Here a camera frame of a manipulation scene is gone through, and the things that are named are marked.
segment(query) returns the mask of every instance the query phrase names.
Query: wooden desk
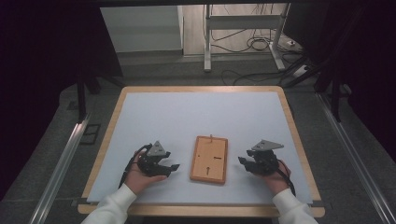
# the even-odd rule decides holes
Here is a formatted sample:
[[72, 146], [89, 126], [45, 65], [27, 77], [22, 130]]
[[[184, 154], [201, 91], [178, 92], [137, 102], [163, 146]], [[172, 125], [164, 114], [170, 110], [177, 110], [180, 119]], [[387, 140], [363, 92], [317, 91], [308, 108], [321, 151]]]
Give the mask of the wooden desk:
[[[119, 118], [123, 102], [128, 92], [243, 92], [243, 91], [274, 91], [277, 92], [282, 104], [285, 117], [289, 124], [290, 132], [294, 144], [297, 149], [301, 165], [308, 182], [311, 197], [314, 205], [311, 206], [314, 217], [324, 216], [324, 207], [321, 206], [321, 199], [318, 193], [318, 188], [315, 179], [309, 167], [308, 160], [305, 156], [303, 145], [300, 136], [297, 132], [294, 120], [291, 116], [288, 102], [283, 90], [280, 87], [224, 87], [224, 86], [204, 86], [204, 87], [126, 87], [122, 90], [120, 98], [114, 109], [111, 121], [106, 130], [106, 134], [102, 145], [99, 149], [96, 161], [92, 167], [91, 175], [88, 179], [87, 185], [81, 198], [88, 198], [93, 182], [98, 176], [100, 167], [106, 155], [111, 136], [114, 132], [117, 120]], [[79, 204], [78, 211], [82, 214], [89, 214], [96, 208], [96, 204]], [[136, 205], [133, 204], [128, 210], [128, 213], [135, 216], [172, 216], [172, 217], [278, 217], [279, 213], [276, 208], [271, 205], [246, 205], [246, 206], [224, 206], [224, 205], [172, 205], [172, 204], [151, 204], [151, 205]]]

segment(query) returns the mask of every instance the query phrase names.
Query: white paper sheet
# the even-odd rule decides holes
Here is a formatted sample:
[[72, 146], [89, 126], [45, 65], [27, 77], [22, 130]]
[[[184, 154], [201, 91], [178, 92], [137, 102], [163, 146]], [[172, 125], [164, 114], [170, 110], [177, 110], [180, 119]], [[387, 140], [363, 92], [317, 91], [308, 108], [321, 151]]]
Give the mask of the white paper sheet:
[[[196, 136], [229, 141], [225, 185], [191, 181]], [[117, 190], [134, 152], [159, 140], [171, 152], [162, 165], [180, 164], [168, 179], [141, 193], [136, 203], [269, 204], [273, 195], [238, 157], [262, 139], [284, 145], [275, 154], [292, 170], [297, 198], [312, 203], [290, 129], [276, 92], [128, 93], [88, 202]]]

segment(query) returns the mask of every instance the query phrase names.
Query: white desk frame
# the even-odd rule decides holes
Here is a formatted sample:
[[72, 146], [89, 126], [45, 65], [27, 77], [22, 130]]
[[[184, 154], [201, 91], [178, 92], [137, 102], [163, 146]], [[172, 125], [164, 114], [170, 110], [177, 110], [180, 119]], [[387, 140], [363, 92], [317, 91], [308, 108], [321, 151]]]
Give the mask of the white desk frame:
[[288, 15], [290, 4], [287, 3], [280, 15], [248, 15], [248, 16], [211, 16], [210, 5], [206, 5], [205, 16], [205, 71], [210, 72], [210, 31], [212, 30], [236, 30], [236, 29], [276, 29], [274, 41], [269, 43], [269, 49], [274, 57], [279, 71], [285, 70], [285, 65], [277, 50], [280, 34], [282, 33], [285, 20]]

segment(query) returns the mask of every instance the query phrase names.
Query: hand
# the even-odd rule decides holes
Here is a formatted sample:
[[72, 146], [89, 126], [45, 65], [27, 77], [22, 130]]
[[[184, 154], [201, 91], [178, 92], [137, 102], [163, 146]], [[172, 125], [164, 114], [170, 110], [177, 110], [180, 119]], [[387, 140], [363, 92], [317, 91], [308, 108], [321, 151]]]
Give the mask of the hand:
[[141, 154], [143, 154], [143, 152], [139, 153], [136, 158], [134, 158], [134, 163], [132, 164], [124, 182], [134, 194], [139, 194], [150, 184], [163, 181], [167, 178], [166, 175], [155, 175], [152, 177], [145, 176], [136, 164]]
[[[283, 163], [283, 161], [279, 161], [279, 170], [281, 170], [285, 175], [291, 175], [291, 170]], [[268, 188], [274, 193], [274, 195], [277, 195], [284, 189], [289, 188], [288, 183], [286, 183], [285, 179], [278, 172], [266, 176], [258, 175], [258, 177], [265, 181]]]

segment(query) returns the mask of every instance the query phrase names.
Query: white sleeve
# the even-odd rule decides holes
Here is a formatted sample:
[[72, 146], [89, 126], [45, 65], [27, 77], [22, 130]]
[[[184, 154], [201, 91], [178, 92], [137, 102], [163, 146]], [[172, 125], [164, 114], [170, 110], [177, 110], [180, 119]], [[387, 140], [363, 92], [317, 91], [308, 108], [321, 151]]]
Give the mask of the white sleeve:
[[301, 203], [291, 193], [290, 189], [279, 192], [273, 199], [273, 202], [279, 211], [280, 224], [293, 223], [317, 223], [312, 217], [311, 210], [306, 203]]
[[82, 223], [123, 224], [128, 217], [128, 208], [135, 199], [136, 195], [125, 184], [122, 184], [116, 192], [99, 202], [97, 208]]

